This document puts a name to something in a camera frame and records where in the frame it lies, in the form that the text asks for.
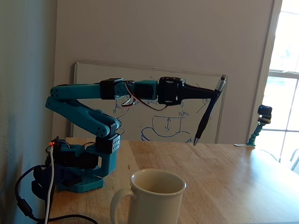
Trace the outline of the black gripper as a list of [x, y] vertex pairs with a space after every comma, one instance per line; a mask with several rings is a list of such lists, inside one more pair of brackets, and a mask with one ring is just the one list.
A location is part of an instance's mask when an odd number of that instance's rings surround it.
[[179, 92], [183, 87], [183, 99], [218, 99], [221, 91], [191, 86], [178, 77], [161, 77], [157, 86], [158, 103], [179, 105], [182, 97]]

